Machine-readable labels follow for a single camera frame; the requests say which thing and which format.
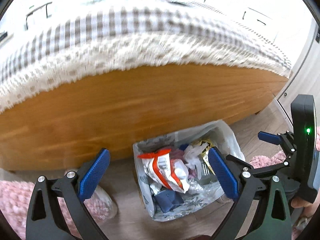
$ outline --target checkered blanket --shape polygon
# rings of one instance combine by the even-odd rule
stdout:
[[[54,68],[55,75],[59,75],[59,69],[60,72],[64,72],[65,62],[74,58],[73,53],[77,54],[78,60],[81,60],[85,54],[92,56],[103,53],[102,43],[106,48],[106,43],[110,45],[114,39],[134,36],[135,42],[133,44],[131,40],[130,46],[135,51],[140,46],[140,53],[143,54],[143,46],[139,44],[139,39],[136,37],[144,34],[153,36],[158,34],[159,37],[184,36],[181,42],[189,47],[194,46],[193,51],[198,55],[189,57],[188,61],[197,64],[252,67],[273,71],[283,76],[289,76],[291,70],[290,61],[278,47],[254,30],[228,19],[213,7],[201,3],[177,4],[159,0],[132,0],[126,5],[91,10],[90,13],[68,19],[42,31],[21,48],[14,48],[15,51],[12,51],[2,63],[0,62],[0,111],[42,90],[52,89],[52,87],[44,87],[43,84],[41,88],[37,88],[36,82],[43,83],[44,79],[49,80],[48,73],[46,74],[49,69]],[[202,46],[201,55],[195,49],[199,46]],[[186,63],[186,60],[183,60],[186,55],[182,54],[183,51],[179,51],[176,57],[167,59],[166,62],[160,62],[160,60],[143,62],[143,64],[183,64]],[[134,63],[135,60],[132,57],[127,60],[131,62],[121,62],[126,65],[126,69],[129,68],[129,63],[132,67],[139,66],[137,65],[139,62]],[[59,84],[63,82],[70,82],[70,80],[61,80],[59,77]]]

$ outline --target wooden floor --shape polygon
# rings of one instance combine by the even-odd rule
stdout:
[[[260,130],[277,133],[288,129],[282,115],[272,102],[257,115],[251,115],[231,125],[246,160],[254,155],[273,156],[279,147],[260,142],[257,133]],[[232,202],[217,202],[188,215],[169,222],[153,221],[140,200],[138,187],[133,177],[134,163],[132,159],[116,161],[110,164],[100,185],[112,196],[119,207],[118,215],[102,226],[110,240],[183,240],[200,234],[212,235],[228,213]],[[36,181],[38,176],[49,178],[62,176],[63,171],[24,171],[16,174],[0,173],[0,179]],[[238,236],[246,233],[257,203],[253,203],[247,220]]]

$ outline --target bed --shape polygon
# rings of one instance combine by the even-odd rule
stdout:
[[[137,141],[257,113],[288,80],[283,52],[217,8],[83,8],[0,63],[1,168],[75,168],[101,147],[112,160],[131,157]]]

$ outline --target snack bag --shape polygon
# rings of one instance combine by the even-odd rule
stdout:
[[[188,168],[182,160],[170,160],[171,149],[139,155],[145,173],[167,189],[186,193],[189,189]]]

